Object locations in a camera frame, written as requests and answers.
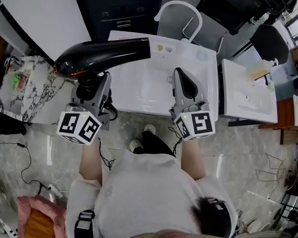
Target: white marker cube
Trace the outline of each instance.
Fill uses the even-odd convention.
[[[62,112],[57,134],[71,143],[91,145],[101,126],[91,112]]]
[[[215,122],[211,111],[180,113],[174,123],[184,141],[215,134]]]

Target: faucet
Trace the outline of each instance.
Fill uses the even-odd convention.
[[[190,37],[190,39],[182,39],[181,41],[182,42],[185,42],[185,43],[191,43],[192,40],[194,39],[194,37],[198,34],[198,32],[200,31],[201,27],[202,27],[202,16],[201,14],[199,13],[199,11],[194,7],[192,6],[191,4],[187,3],[187,2],[183,2],[183,1],[170,1],[170,2],[166,2],[161,8],[160,8],[160,11],[158,12],[158,14],[153,18],[155,21],[159,21],[160,20],[160,17],[161,17],[161,14],[162,12],[164,11],[164,9],[171,5],[171,4],[181,4],[181,5],[184,5],[184,6],[187,6],[189,7],[190,9],[192,9],[196,15],[198,16],[198,19],[199,19],[199,25],[197,27],[197,29],[194,31],[194,33],[192,34],[192,36]]]

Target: small sink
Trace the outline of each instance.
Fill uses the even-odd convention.
[[[170,116],[174,105],[172,84],[168,78],[177,67],[190,71],[202,83],[205,98],[218,119],[218,74],[216,52],[189,45],[183,56],[179,55],[180,41],[140,33],[111,31],[109,40],[148,37],[151,58],[129,62],[109,69],[112,75],[113,105],[121,111]]]
[[[265,122],[278,121],[276,94],[269,89],[264,78],[249,81],[245,67],[226,59],[222,61],[222,70],[224,115]]]

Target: sink basin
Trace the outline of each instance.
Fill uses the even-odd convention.
[[[108,40],[148,37],[151,58],[129,62],[109,69],[112,75],[113,105],[121,111],[170,116],[174,105],[172,84],[168,82],[175,68],[190,71],[202,83],[205,98],[218,119],[218,74],[216,52],[189,44],[178,50],[180,41],[140,33],[111,31]]]
[[[274,90],[264,78],[249,81],[246,68],[232,61],[222,61],[224,84],[224,115],[276,123],[277,102]]]

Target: black chair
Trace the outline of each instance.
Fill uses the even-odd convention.
[[[260,25],[250,41],[237,51],[233,57],[252,46],[263,60],[272,61],[276,58],[279,64],[284,64],[288,60],[289,48],[281,34],[272,25]]]
[[[229,32],[231,35],[235,35],[238,33],[240,28],[256,14],[259,9],[268,9],[268,7],[269,5],[265,0],[200,0],[197,10],[225,27],[227,32]],[[194,16],[189,20],[182,30],[182,33],[186,38],[188,37],[185,34],[185,30],[193,18]],[[220,51],[225,34],[221,37],[218,53]]]

